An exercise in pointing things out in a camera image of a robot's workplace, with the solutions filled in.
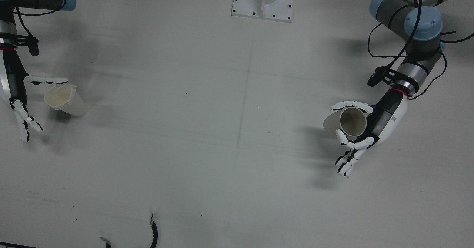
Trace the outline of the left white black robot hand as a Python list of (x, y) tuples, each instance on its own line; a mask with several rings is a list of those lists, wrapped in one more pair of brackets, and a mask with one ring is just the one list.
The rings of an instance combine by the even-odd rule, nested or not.
[(335, 103), (330, 109), (336, 112), (349, 108), (361, 111), (366, 126), (357, 135), (349, 135), (343, 129), (334, 130), (339, 143), (348, 149), (335, 162), (339, 166), (337, 173), (345, 177), (350, 176), (355, 164), (367, 150), (381, 145), (393, 134), (407, 111), (408, 97), (400, 90), (389, 89), (374, 105), (346, 100)]

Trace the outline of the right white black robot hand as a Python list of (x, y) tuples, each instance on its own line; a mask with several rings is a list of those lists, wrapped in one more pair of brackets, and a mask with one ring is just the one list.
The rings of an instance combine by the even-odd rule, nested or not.
[(68, 83), (69, 79), (31, 76), (25, 71), (15, 49), (1, 48), (1, 97), (10, 104), (19, 127), (19, 140), (24, 143), (29, 141), (30, 129), (43, 132), (40, 123), (28, 113), (26, 82), (35, 85), (41, 83), (61, 85)]

